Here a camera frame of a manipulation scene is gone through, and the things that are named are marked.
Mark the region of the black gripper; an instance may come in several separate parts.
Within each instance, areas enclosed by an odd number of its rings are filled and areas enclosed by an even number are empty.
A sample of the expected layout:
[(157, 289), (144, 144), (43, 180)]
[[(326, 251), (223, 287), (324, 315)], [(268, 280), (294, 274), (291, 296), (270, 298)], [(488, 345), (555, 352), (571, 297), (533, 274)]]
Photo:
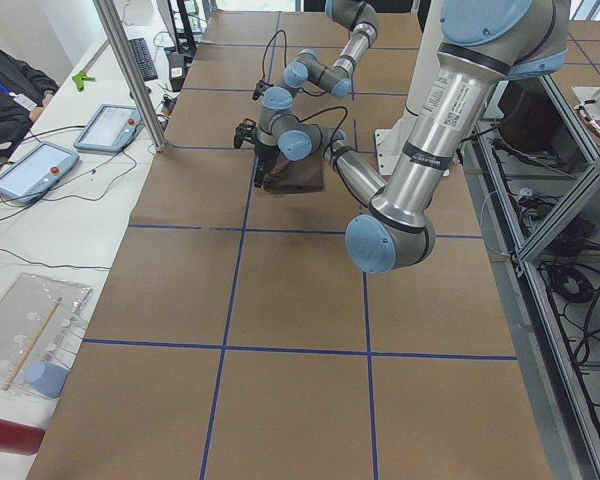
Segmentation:
[(268, 163), (271, 161), (275, 162), (278, 158), (278, 147), (276, 145), (272, 146), (257, 142), (254, 145), (254, 151), (258, 158), (258, 163), (254, 173), (253, 186), (261, 188), (269, 172)]

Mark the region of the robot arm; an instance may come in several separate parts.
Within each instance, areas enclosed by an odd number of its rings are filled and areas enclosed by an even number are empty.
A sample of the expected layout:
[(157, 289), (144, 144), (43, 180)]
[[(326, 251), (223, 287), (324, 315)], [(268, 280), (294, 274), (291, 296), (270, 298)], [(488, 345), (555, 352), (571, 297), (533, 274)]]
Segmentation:
[(570, 5), (566, 1), (446, 1), (438, 24), (438, 71), (389, 179), (373, 170), (345, 134), (301, 121), (293, 99), (305, 84), (334, 97), (346, 96), (358, 61), (379, 33), (374, 8), (364, 1), (330, 1), (327, 16), (350, 31), (332, 66), (302, 51), (281, 81), (263, 94), (260, 117), (235, 132), (250, 142), (258, 170), (267, 173), (279, 157), (296, 162), (319, 154), (366, 208), (347, 226), (351, 261), (367, 273), (386, 273), (425, 260), (435, 244), (426, 217), (434, 191), (455, 151), (504, 80), (533, 78), (559, 70), (565, 61)]
[(327, 0), (325, 14), (349, 32), (332, 65), (324, 64), (311, 49), (302, 50), (285, 67), (278, 86), (294, 96), (306, 83), (318, 87), (337, 99), (351, 93), (354, 73), (364, 56), (377, 40), (379, 18), (375, 8), (366, 1)]

